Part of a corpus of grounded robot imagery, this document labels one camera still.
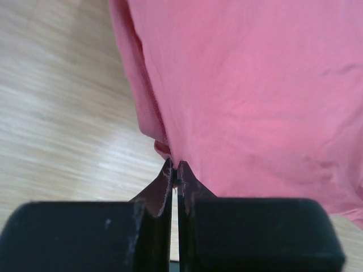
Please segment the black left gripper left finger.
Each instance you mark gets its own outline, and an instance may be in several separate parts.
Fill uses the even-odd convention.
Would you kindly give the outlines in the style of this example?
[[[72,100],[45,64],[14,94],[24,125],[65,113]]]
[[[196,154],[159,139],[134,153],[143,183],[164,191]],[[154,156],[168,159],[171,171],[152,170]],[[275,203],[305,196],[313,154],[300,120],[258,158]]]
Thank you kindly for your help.
[[[173,165],[127,202],[20,205],[1,232],[2,271],[168,271]]]

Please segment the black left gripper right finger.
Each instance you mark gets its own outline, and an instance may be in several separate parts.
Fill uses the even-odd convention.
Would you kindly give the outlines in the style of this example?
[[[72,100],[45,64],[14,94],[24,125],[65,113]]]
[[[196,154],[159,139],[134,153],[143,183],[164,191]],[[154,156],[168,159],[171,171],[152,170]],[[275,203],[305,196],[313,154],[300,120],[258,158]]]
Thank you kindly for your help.
[[[345,254],[324,208],[308,198],[217,197],[181,162],[181,271],[342,271]]]

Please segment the dusty rose t-shirt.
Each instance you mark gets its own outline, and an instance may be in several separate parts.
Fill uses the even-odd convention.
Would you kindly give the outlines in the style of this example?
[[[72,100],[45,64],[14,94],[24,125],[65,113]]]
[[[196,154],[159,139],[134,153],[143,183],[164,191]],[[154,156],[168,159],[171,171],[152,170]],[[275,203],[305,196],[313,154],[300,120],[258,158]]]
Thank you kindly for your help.
[[[214,194],[362,225],[361,1],[110,1],[140,130]]]

